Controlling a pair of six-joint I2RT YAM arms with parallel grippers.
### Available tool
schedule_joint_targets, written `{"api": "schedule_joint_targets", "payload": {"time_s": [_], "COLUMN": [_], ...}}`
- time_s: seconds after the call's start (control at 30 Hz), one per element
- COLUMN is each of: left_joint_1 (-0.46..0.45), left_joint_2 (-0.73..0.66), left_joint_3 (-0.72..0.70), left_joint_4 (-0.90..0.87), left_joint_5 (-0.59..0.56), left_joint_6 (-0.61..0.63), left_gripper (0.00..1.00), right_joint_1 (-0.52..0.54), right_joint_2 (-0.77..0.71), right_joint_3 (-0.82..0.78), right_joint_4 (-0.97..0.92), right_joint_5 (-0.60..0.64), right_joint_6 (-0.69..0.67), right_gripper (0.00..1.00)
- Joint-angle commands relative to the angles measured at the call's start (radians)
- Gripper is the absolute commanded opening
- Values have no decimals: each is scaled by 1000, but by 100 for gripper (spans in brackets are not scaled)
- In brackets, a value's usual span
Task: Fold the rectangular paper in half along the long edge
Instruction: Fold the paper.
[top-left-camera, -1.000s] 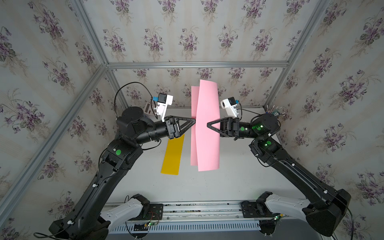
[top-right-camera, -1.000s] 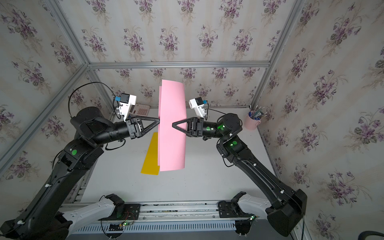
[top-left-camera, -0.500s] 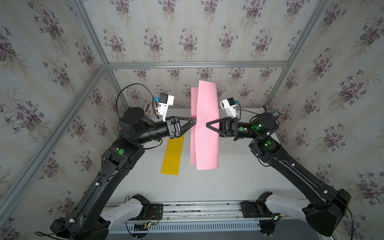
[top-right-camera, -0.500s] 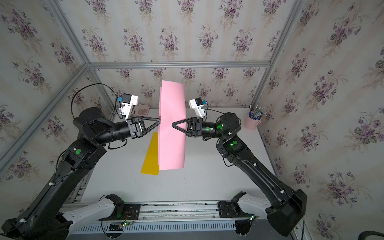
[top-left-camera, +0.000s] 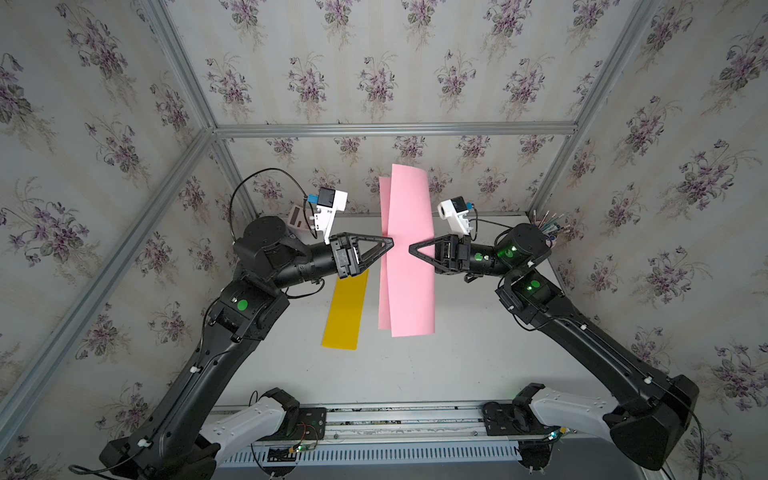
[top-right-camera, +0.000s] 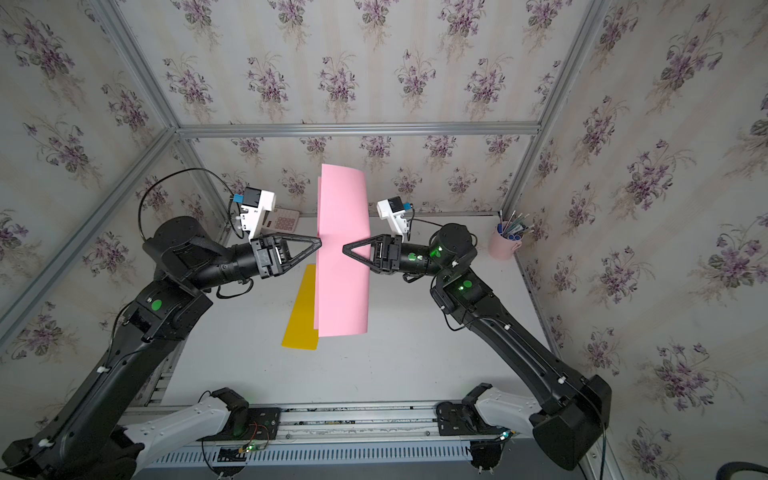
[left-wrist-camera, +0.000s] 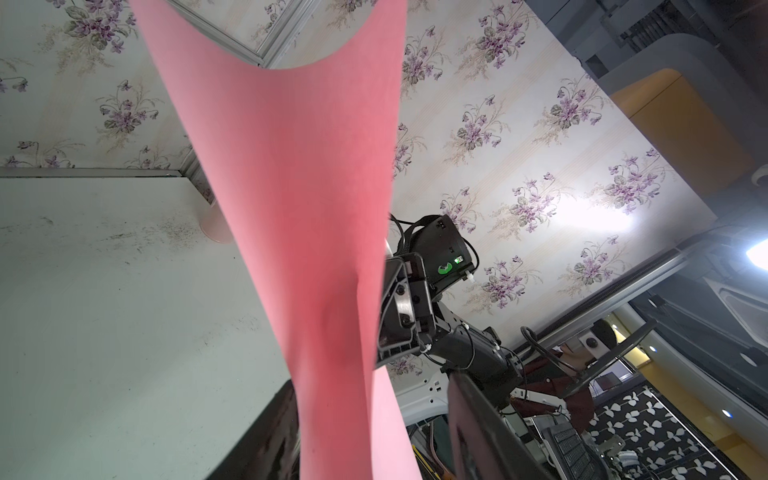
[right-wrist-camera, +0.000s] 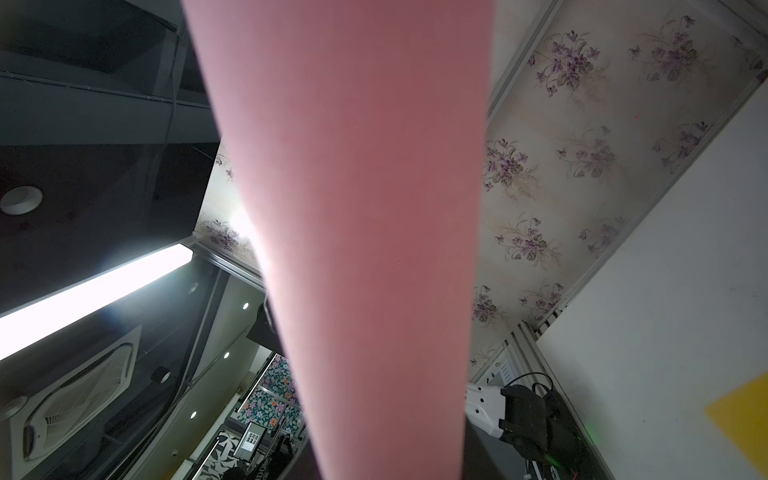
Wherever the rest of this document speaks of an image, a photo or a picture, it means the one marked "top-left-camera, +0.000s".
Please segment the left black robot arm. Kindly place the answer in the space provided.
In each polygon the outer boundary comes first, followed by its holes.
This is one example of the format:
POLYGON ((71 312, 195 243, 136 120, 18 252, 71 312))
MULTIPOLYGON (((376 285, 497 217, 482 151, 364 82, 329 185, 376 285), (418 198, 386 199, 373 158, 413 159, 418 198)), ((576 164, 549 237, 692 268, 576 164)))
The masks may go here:
POLYGON ((341 233, 305 244, 276 216, 252 221, 233 249, 232 281, 206 311, 199 345, 154 411, 99 460, 106 479, 209 479, 224 441, 201 429, 229 381, 290 305, 287 290, 327 276, 358 276, 394 246, 390 237, 341 233))

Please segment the yellow rectangular paper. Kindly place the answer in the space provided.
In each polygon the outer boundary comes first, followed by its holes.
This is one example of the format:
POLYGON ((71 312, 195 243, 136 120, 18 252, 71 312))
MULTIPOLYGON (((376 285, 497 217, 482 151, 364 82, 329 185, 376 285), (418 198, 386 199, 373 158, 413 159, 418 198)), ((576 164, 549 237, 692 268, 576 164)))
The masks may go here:
POLYGON ((363 272, 336 282, 322 347, 350 351, 357 349, 368 275, 368 272, 363 272))

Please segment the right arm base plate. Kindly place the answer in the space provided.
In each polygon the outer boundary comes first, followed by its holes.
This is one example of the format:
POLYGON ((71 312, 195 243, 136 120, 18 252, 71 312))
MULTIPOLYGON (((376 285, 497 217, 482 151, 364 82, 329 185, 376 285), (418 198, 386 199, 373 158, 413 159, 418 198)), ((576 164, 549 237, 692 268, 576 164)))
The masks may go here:
POLYGON ((487 436, 536 436, 554 441, 565 434, 562 427, 543 424, 528 405, 487 402, 482 408, 487 436))

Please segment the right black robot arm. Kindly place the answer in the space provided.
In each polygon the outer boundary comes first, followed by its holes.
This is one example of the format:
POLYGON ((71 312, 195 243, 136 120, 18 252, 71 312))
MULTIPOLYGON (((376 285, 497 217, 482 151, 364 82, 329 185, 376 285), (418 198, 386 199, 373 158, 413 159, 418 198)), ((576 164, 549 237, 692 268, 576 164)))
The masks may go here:
POLYGON ((464 274, 466 281, 499 278, 495 293, 522 328, 553 340, 611 394, 607 400, 592 399, 530 383, 509 403, 484 405, 488 435, 536 435, 551 443, 567 430, 577 431, 612 443, 646 470, 663 469, 695 417, 698 386, 624 348, 539 273, 551 248, 537 227, 519 224, 492 245, 444 235, 412 244, 409 252, 441 275, 464 274))

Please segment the pink rectangular paper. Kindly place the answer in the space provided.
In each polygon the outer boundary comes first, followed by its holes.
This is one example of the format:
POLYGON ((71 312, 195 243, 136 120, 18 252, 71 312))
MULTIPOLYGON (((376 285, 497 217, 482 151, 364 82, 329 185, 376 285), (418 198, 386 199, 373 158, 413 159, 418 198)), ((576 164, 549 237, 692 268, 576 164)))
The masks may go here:
POLYGON ((384 235, 394 246, 382 259, 379 327, 397 337, 435 332, 435 273, 431 264, 409 252, 412 244, 434 238, 427 172, 394 164, 381 179, 384 235))

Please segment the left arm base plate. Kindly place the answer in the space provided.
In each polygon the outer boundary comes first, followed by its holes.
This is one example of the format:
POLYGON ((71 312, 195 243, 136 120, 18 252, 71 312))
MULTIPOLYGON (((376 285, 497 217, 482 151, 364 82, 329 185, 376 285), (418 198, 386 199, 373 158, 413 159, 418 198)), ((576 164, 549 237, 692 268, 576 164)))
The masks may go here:
POLYGON ((325 437, 328 409, 300 407, 289 412, 279 429, 271 435, 262 435, 256 441, 317 441, 325 437))

